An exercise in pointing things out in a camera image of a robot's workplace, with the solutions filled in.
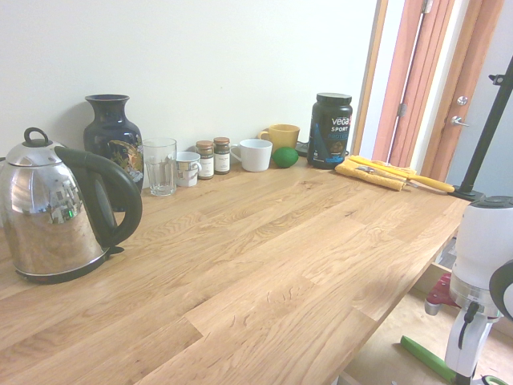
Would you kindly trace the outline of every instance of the yellow mug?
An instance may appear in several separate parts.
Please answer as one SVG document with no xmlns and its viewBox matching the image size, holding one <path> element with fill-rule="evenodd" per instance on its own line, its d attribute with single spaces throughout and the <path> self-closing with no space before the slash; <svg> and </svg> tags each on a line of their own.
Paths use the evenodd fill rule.
<svg viewBox="0 0 513 385">
<path fill-rule="evenodd" d="M 273 143 L 273 153 L 282 147 L 296 148 L 299 127 L 292 124 L 273 124 L 269 131 L 262 131 L 258 139 L 269 140 Z"/>
</svg>

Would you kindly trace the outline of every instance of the kettle lid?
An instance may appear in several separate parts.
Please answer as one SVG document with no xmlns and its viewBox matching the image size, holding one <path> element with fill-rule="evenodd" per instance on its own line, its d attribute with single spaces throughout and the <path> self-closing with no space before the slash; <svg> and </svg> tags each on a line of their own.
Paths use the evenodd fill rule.
<svg viewBox="0 0 513 385">
<path fill-rule="evenodd" d="M 43 139 L 32 139 L 30 134 L 38 132 Z M 25 130 L 25 141 L 12 148 L 6 156 L 6 161 L 14 166 L 38 167 L 57 164 L 62 161 L 55 154 L 54 147 L 61 145 L 48 140 L 48 136 L 40 128 L 31 127 Z"/>
</svg>

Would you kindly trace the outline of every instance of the green ball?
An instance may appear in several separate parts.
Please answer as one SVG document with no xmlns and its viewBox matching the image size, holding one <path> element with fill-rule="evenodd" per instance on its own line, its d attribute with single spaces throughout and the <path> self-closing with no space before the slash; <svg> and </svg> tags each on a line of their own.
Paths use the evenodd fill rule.
<svg viewBox="0 0 513 385">
<path fill-rule="evenodd" d="M 282 147 L 273 153 L 272 158 L 278 167 L 288 168 L 297 162 L 299 155 L 294 148 Z"/>
</svg>

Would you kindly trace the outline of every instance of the door handle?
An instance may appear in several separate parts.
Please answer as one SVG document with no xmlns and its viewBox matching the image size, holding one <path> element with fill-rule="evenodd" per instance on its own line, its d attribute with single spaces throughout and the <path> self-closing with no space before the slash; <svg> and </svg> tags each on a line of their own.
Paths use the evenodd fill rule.
<svg viewBox="0 0 513 385">
<path fill-rule="evenodd" d="M 463 126 L 463 127 L 469 127 L 470 125 L 469 124 L 465 124 L 462 122 L 462 117 L 461 116 L 453 116 L 452 118 L 450 118 L 450 123 L 454 126 Z"/>
</svg>

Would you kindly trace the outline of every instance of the red object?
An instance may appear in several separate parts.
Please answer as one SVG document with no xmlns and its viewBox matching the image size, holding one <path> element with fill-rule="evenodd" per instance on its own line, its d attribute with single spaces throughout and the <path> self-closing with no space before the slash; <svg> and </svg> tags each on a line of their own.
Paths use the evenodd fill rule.
<svg viewBox="0 0 513 385">
<path fill-rule="evenodd" d="M 450 273 L 443 274 L 438 280 L 437 284 L 431 289 L 427 295 L 426 300 L 433 305 L 449 305 L 453 307 L 460 307 L 450 297 Z"/>
</svg>

